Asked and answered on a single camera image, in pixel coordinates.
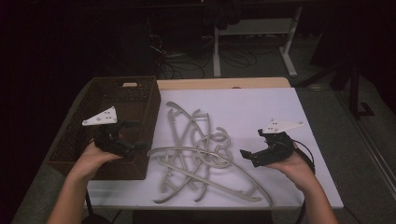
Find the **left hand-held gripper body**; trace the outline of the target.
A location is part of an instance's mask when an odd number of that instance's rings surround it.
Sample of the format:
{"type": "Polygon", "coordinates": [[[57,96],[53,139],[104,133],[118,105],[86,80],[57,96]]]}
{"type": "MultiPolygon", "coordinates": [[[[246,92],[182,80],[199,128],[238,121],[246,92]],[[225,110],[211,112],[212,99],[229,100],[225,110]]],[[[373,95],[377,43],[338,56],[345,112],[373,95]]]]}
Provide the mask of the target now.
{"type": "Polygon", "coordinates": [[[120,126],[120,120],[116,108],[111,106],[89,119],[84,119],[81,125],[97,127],[93,134],[93,142],[96,147],[123,158],[131,158],[135,150],[133,150],[132,143],[120,138],[120,130],[123,129],[120,126]]]}

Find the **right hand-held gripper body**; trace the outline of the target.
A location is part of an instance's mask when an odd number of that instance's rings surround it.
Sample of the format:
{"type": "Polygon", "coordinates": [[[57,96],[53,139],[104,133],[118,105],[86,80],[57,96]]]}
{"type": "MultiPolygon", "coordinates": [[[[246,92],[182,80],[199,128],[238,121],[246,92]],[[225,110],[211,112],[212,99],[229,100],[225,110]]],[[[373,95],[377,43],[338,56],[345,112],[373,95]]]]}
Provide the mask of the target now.
{"type": "Polygon", "coordinates": [[[260,157],[251,160],[254,167],[269,165],[287,159],[294,151],[293,140],[287,134],[287,131],[300,128],[304,125],[302,121],[288,121],[272,119],[270,123],[263,128],[267,133],[267,148],[261,151],[260,157]]]}

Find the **gray plastic clothes hanger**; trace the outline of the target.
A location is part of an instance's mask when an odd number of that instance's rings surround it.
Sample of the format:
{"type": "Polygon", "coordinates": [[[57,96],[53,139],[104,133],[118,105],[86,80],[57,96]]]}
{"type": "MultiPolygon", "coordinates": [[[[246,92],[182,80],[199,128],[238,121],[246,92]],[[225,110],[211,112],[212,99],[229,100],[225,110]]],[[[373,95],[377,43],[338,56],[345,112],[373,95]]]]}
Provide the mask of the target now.
{"type": "Polygon", "coordinates": [[[231,137],[225,129],[220,127],[215,133],[211,131],[203,133],[199,128],[194,128],[191,131],[191,143],[194,148],[192,158],[203,179],[201,193],[195,199],[198,203],[205,197],[209,186],[217,185],[209,184],[211,172],[225,170],[232,166],[233,154],[229,150],[231,137]]]}
{"type": "Polygon", "coordinates": [[[155,203],[165,203],[177,195],[185,186],[189,185],[192,189],[198,190],[197,183],[201,183],[201,194],[195,200],[200,202],[207,192],[207,187],[211,186],[224,192],[232,194],[242,200],[257,203],[262,200],[261,197],[254,197],[253,194],[258,191],[273,206],[273,200],[264,187],[248,172],[233,162],[233,156],[227,152],[225,156],[220,155],[217,151],[207,151],[194,147],[158,147],[148,151],[147,155],[164,152],[162,157],[157,157],[158,162],[166,166],[160,187],[165,192],[169,187],[173,192],[161,200],[155,200],[155,203]],[[250,183],[248,191],[232,189],[220,184],[219,181],[210,179],[212,169],[226,170],[235,168],[250,183]]]}
{"type": "Polygon", "coordinates": [[[178,147],[184,146],[187,139],[193,147],[201,143],[209,144],[212,128],[208,113],[203,113],[200,109],[189,113],[175,102],[167,102],[166,105],[169,107],[167,118],[171,133],[178,147]]]}
{"type": "MultiPolygon", "coordinates": [[[[190,115],[184,109],[179,108],[177,111],[174,111],[173,109],[169,110],[168,120],[171,124],[172,134],[174,136],[176,145],[174,147],[158,147],[158,150],[165,151],[165,155],[162,158],[158,158],[158,160],[164,161],[165,165],[169,166],[173,165],[176,159],[179,159],[181,162],[182,171],[187,171],[185,157],[182,153],[182,150],[188,149],[188,147],[185,147],[183,142],[188,135],[191,138],[191,149],[197,149],[199,144],[202,142],[204,142],[204,149],[206,149],[211,139],[210,117],[208,114],[201,114],[199,109],[195,110],[190,115]],[[179,114],[182,114],[187,118],[186,127],[183,129],[181,135],[177,134],[177,126],[175,124],[176,117],[179,114]]],[[[175,186],[174,183],[169,180],[169,177],[172,175],[174,169],[169,167],[166,168],[160,184],[161,191],[165,192],[165,189],[169,187],[173,192],[163,199],[154,200],[155,203],[168,202],[186,186],[193,190],[198,190],[198,187],[196,186],[197,179],[194,179],[192,175],[194,175],[199,170],[203,161],[196,159],[194,162],[195,166],[193,172],[191,174],[186,174],[184,181],[179,186],[175,186]]]]}

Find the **brown woven basket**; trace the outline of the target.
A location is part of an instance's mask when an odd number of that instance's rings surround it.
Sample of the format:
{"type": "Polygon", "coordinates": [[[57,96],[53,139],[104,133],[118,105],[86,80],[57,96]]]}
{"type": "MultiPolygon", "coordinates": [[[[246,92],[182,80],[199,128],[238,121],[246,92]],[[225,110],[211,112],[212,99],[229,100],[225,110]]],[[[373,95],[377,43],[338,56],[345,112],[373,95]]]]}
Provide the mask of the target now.
{"type": "Polygon", "coordinates": [[[148,142],[146,150],[136,150],[131,158],[123,158],[102,166],[96,180],[143,180],[146,178],[161,95],[155,77],[97,77],[80,92],[64,121],[63,128],[50,149],[47,164],[67,175],[93,138],[95,126],[81,122],[114,106],[118,119],[139,120],[139,127],[123,128],[123,140],[148,142]]]}

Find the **person's left hand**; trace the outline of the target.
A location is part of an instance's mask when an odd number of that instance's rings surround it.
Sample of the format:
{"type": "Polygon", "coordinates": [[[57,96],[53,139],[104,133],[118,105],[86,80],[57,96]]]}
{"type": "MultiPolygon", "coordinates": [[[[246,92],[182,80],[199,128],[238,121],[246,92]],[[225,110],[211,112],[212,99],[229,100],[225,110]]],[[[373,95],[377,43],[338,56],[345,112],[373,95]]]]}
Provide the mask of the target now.
{"type": "Polygon", "coordinates": [[[119,155],[103,151],[89,143],[69,174],[78,179],[91,180],[105,163],[120,159],[119,155]]]}

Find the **person's right hand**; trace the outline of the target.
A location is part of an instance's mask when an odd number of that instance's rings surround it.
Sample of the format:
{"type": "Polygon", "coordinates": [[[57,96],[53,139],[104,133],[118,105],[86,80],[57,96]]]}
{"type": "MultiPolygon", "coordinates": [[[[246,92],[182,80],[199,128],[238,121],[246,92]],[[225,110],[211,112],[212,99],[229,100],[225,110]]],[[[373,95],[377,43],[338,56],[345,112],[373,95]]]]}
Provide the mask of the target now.
{"type": "Polygon", "coordinates": [[[296,152],[285,160],[274,162],[268,165],[268,168],[276,169],[284,174],[296,187],[302,192],[308,192],[315,186],[315,175],[308,164],[296,152]]]}

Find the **black metal stand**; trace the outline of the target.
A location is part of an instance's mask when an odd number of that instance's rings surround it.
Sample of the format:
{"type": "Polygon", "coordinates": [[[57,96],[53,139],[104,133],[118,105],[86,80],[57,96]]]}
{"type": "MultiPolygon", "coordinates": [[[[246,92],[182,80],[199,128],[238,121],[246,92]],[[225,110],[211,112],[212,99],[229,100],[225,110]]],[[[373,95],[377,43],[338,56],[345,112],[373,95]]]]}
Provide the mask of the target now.
{"type": "Polygon", "coordinates": [[[339,60],[312,77],[294,84],[294,87],[308,87],[330,74],[334,74],[330,84],[332,90],[341,91],[349,83],[348,109],[355,119],[371,117],[375,114],[367,103],[359,101],[360,73],[353,58],[339,60]]]}

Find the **white metal desk frame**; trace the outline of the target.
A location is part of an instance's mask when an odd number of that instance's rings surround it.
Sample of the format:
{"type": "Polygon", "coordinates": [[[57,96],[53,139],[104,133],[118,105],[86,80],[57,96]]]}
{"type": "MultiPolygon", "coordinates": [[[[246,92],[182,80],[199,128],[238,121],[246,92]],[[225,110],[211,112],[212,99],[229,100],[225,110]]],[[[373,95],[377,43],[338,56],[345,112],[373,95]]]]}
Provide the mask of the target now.
{"type": "Polygon", "coordinates": [[[286,35],[285,43],[278,49],[287,68],[289,76],[296,77],[297,71],[294,68],[289,51],[296,33],[302,10],[302,7],[297,7],[294,10],[294,15],[290,18],[241,20],[236,25],[229,26],[226,30],[214,28],[214,77],[221,77],[219,38],[222,35],[286,35]]]}

